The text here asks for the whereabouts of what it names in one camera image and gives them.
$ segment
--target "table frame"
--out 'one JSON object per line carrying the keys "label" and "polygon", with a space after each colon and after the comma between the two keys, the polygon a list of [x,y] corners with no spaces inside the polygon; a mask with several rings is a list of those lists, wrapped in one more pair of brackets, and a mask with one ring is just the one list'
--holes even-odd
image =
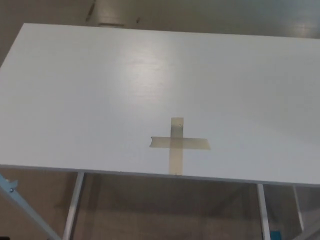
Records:
{"label": "table frame", "polygon": [[[0,174],[0,193],[6,199],[8,199],[12,204],[20,208],[30,218],[31,221],[36,223],[39,229],[41,229],[47,235],[49,240],[70,240],[72,238],[72,232],[74,229],[74,222],[75,222],[76,214],[78,211],[78,203],[79,203],[79,198],[80,198],[82,187],[83,187],[84,177],[85,177],[85,172],[80,171],[77,173],[77,178],[75,181],[73,195],[72,195],[62,238],[42,219],[42,217],[16,191],[16,188],[18,186],[18,181],[9,182]],[[271,240],[264,185],[261,183],[258,183],[256,186],[257,186],[257,194],[258,194],[258,202],[259,202],[259,210],[260,210],[262,237],[263,237],[263,240]],[[295,192],[295,187],[293,187],[293,190],[294,190],[297,206],[299,206],[298,198],[296,197],[297,194]],[[307,240],[313,234],[315,234],[320,230],[320,222],[317,222],[310,228],[304,230],[303,222],[301,220],[301,213],[299,212],[299,207],[297,210],[299,214],[302,233],[299,236],[297,236],[294,240]]]}

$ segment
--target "masking tape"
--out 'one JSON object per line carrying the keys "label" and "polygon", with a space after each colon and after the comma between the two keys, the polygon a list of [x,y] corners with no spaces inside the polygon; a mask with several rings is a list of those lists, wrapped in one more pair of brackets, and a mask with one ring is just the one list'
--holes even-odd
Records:
{"label": "masking tape", "polygon": [[184,137],[184,118],[171,118],[170,137],[152,136],[150,148],[165,148],[169,150],[169,173],[183,174],[183,149],[210,150],[207,139]]}

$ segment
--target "white tabletop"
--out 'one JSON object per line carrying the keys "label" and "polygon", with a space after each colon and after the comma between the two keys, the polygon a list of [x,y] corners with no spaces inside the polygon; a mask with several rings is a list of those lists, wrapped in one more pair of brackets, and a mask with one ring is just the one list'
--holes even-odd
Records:
{"label": "white tabletop", "polygon": [[25,24],[0,69],[0,165],[320,184],[320,40]]}

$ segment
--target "tape cross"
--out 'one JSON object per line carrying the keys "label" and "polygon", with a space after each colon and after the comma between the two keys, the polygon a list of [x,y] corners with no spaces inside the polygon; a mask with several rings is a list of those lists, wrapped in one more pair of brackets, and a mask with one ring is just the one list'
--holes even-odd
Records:
{"label": "tape cross", "polygon": [[183,174],[183,149],[210,150],[207,139],[184,137],[184,118],[171,118],[170,137],[152,136],[150,148],[169,149],[169,174]]}

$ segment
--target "blue object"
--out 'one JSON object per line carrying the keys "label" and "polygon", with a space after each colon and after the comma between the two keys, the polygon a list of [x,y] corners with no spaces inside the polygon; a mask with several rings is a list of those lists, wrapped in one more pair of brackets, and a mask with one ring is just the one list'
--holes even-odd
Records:
{"label": "blue object", "polygon": [[281,240],[281,233],[280,231],[271,231],[270,232],[271,240]]}

